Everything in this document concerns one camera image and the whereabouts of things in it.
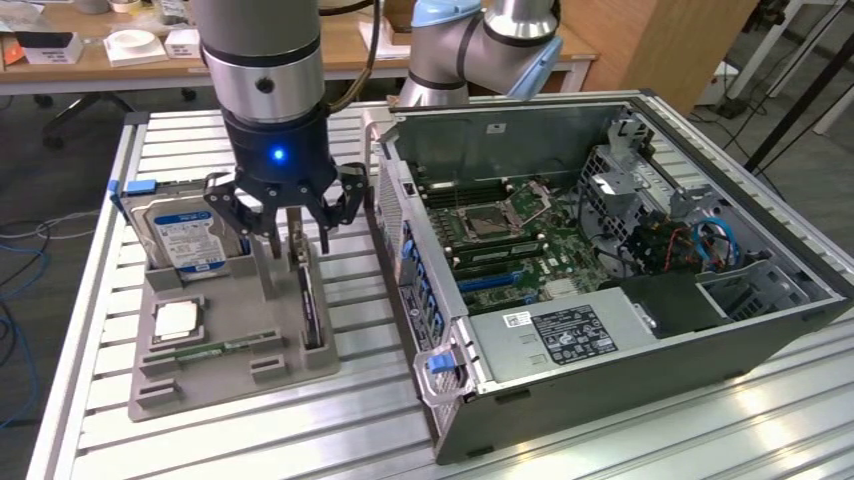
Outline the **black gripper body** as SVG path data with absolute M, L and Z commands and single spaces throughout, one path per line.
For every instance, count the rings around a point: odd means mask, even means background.
M 242 119 L 228 110 L 223 119 L 238 188 L 270 207 L 323 204 L 326 190 L 338 178 L 324 107 L 279 123 Z

